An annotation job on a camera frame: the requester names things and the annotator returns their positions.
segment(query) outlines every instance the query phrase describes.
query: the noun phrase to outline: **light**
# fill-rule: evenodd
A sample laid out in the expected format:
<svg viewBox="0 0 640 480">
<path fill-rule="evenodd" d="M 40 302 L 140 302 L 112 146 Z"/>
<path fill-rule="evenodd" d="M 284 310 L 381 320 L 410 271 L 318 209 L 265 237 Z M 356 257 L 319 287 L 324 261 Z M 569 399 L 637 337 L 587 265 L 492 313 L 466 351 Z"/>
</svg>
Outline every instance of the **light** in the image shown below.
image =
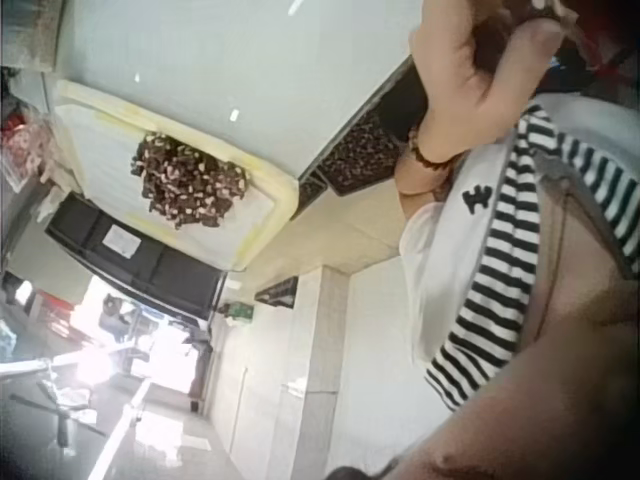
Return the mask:
<svg viewBox="0 0 640 480">
<path fill-rule="evenodd" d="M 289 16 L 293 17 L 303 3 L 304 3 L 304 0 L 293 0 L 293 3 L 289 7 Z"/>
<path fill-rule="evenodd" d="M 96 348 L 85 349 L 78 362 L 76 378 L 88 385 L 109 380 L 113 375 L 113 364 L 109 355 Z"/>
<path fill-rule="evenodd" d="M 31 285 L 31 282 L 28 280 L 22 282 L 22 285 L 20 285 L 18 290 L 16 290 L 16 300 L 18 303 L 24 307 L 31 296 L 31 292 L 33 292 L 33 285 Z"/>
<path fill-rule="evenodd" d="M 230 290 L 240 290 L 240 287 L 242 287 L 242 282 L 239 282 L 238 280 L 226 280 L 224 282 L 224 287 Z"/>
</svg>

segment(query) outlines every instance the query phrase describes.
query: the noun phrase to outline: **paper sign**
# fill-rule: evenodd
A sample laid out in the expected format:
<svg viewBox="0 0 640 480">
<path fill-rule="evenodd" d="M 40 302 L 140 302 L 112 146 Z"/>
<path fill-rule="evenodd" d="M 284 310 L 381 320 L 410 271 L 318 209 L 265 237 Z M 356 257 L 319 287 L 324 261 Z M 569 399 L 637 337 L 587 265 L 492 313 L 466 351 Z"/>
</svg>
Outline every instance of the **paper sign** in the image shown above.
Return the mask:
<svg viewBox="0 0 640 480">
<path fill-rule="evenodd" d="M 142 240 L 117 225 L 113 225 L 105 235 L 102 243 L 124 258 L 131 258 L 136 253 Z"/>
</svg>

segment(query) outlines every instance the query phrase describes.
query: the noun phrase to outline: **bracelet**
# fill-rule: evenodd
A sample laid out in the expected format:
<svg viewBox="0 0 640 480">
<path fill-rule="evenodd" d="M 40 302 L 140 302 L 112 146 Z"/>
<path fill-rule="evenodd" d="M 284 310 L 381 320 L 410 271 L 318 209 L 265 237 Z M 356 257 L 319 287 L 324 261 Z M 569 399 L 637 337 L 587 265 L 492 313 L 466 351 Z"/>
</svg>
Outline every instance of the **bracelet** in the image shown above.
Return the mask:
<svg viewBox="0 0 640 480">
<path fill-rule="evenodd" d="M 434 163 L 429 161 L 427 158 L 425 158 L 425 156 L 422 155 L 420 148 L 418 147 L 418 128 L 417 127 L 412 128 L 411 131 L 409 132 L 409 149 L 411 150 L 411 153 L 415 155 L 416 160 L 424 168 L 428 168 L 430 170 L 437 171 L 437 170 L 443 170 L 445 168 L 448 168 L 453 163 L 453 161 L 456 158 L 458 158 L 458 155 L 454 155 L 449 160 L 442 163 Z"/>
</svg>

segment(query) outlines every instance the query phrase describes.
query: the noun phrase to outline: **yellow border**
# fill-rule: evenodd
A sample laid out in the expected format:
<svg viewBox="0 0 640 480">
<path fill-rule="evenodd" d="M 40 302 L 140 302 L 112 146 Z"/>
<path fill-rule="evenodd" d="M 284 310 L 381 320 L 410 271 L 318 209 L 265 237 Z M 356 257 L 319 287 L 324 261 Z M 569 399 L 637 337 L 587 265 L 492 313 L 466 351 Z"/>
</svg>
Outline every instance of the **yellow border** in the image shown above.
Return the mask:
<svg viewBox="0 0 640 480">
<path fill-rule="evenodd" d="M 60 80 L 57 92 L 61 97 L 93 107 L 143 130 L 165 133 L 220 160 L 234 162 L 249 172 L 251 183 L 274 201 L 274 208 L 264 223 L 255 228 L 236 250 L 231 270 L 244 270 L 285 226 L 298 207 L 297 180 L 266 160 L 211 135 L 77 83 Z"/>
</svg>

